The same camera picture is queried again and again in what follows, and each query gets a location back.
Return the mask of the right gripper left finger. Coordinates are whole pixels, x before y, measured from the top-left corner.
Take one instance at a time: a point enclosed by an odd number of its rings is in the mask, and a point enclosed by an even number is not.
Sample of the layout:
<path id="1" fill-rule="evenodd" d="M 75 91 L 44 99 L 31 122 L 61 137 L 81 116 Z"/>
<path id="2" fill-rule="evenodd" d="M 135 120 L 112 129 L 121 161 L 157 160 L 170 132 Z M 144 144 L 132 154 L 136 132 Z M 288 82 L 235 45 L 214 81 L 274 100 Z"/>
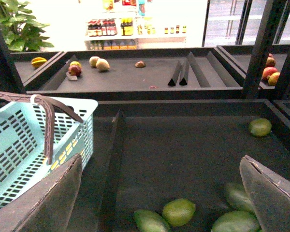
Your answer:
<path id="1" fill-rule="evenodd" d="M 82 176 L 74 155 L 24 194 L 0 209 L 0 232 L 64 232 Z"/>

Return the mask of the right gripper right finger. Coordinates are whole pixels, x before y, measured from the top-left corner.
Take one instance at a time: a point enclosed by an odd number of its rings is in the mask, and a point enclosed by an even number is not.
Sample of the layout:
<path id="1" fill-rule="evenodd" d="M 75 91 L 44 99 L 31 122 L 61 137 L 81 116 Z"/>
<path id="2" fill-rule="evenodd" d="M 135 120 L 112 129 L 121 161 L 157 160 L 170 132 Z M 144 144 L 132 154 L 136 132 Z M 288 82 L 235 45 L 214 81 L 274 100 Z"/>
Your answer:
<path id="1" fill-rule="evenodd" d="M 290 232 L 290 181 L 254 160 L 242 157 L 240 175 L 264 232 Z"/>

